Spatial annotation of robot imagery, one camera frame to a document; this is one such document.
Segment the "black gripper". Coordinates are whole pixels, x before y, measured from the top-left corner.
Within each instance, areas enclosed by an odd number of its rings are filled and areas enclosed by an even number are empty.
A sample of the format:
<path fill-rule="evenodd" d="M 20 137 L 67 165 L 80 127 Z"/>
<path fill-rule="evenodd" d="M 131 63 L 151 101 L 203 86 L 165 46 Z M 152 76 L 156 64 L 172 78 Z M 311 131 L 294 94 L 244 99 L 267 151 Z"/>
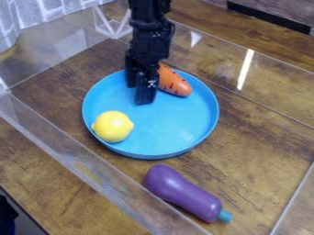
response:
<path fill-rule="evenodd" d="M 156 71 L 159 61 L 169 56 L 175 25 L 171 21 L 156 24 L 131 21 L 129 25 L 132 39 L 125 54 L 127 87 L 136 86 L 135 103 L 147 105 L 156 98 L 159 75 L 145 73 Z"/>

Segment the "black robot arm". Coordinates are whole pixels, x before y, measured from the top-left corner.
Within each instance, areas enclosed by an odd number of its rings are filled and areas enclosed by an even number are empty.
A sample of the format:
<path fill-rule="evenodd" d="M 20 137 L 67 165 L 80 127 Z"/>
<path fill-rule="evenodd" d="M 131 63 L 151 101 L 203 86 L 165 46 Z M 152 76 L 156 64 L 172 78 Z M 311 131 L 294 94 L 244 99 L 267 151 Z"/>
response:
<path fill-rule="evenodd" d="M 127 86 L 136 89 L 135 103 L 155 101 L 159 61 L 169 56 L 173 23 L 164 17 L 172 0 L 128 0 L 132 39 L 125 53 Z"/>

